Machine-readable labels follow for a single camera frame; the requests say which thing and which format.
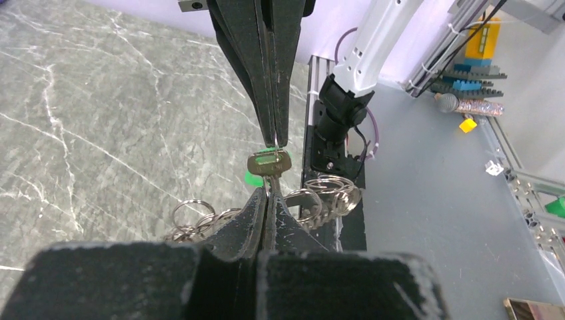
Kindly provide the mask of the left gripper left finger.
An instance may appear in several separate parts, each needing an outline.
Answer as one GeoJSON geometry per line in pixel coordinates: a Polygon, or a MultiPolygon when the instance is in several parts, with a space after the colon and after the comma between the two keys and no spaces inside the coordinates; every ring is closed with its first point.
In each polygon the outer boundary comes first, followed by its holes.
{"type": "Polygon", "coordinates": [[[2,319],[250,319],[253,256],[267,197],[257,189],[198,243],[60,242],[34,256],[2,319]]]}

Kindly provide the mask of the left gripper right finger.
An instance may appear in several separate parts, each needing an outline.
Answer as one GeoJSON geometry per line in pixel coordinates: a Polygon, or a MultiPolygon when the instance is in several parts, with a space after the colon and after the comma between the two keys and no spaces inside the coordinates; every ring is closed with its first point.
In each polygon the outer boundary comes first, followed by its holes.
{"type": "Polygon", "coordinates": [[[435,272],[408,253],[263,251],[263,319],[449,319],[435,272]]]}

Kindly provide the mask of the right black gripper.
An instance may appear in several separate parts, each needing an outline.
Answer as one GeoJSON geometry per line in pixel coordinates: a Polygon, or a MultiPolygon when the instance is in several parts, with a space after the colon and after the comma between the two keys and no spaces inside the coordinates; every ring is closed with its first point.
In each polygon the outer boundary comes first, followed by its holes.
{"type": "Polygon", "coordinates": [[[300,24],[312,14],[315,3],[178,1],[182,12],[209,10],[217,42],[254,105],[267,147],[288,143],[290,78],[300,24]],[[260,34],[257,4],[263,8],[265,38],[260,34]]]}

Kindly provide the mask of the metal disc with keyrings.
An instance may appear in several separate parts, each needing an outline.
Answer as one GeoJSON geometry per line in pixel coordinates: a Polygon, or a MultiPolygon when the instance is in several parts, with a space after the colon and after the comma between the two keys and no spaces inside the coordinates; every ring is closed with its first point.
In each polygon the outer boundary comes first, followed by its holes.
{"type": "MultiPolygon", "coordinates": [[[[361,202],[362,191],[363,188],[356,186],[350,179],[323,174],[306,181],[304,188],[287,194],[284,201],[288,208],[300,208],[303,216],[296,222],[306,231],[312,231],[352,213],[361,202]]],[[[230,208],[217,213],[206,201],[182,201],[171,212],[173,228],[163,240],[175,243],[200,242],[233,220],[241,211],[241,208],[230,208]],[[192,224],[181,225],[177,223],[176,214],[181,207],[187,205],[203,206],[208,213],[192,224]]]]}

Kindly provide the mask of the key with green tag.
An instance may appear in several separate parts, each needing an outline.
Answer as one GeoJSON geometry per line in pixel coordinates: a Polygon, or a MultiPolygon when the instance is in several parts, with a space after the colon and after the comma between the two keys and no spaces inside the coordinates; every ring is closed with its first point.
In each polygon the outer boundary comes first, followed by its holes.
{"type": "Polygon", "coordinates": [[[261,187],[267,196],[271,191],[281,190],[281,175],[292,167],[288,151],[281,148],[268,148],[248,156],[247,172],[244,182],[252,187],[261,187]]]}

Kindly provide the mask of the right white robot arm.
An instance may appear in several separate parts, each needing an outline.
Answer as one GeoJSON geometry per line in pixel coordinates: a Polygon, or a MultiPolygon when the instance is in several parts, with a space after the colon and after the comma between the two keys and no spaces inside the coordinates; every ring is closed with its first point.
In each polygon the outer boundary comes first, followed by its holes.
{"type": "MultiPolygon", "coordinates": [[[[290,76],[300,24],[314,1],[181,1],[183,11],[207,10],[215,35],[255,107],[266,150],[248,159],[248,170],[277,175],[291,166],[288,142],[290,76]]],[[[353,48],[326,78],[319,99],[326,107],[318,127],[323,141],[342,143],[360,124],[382,66],[420,1],[372,1],[353,48]]]]}

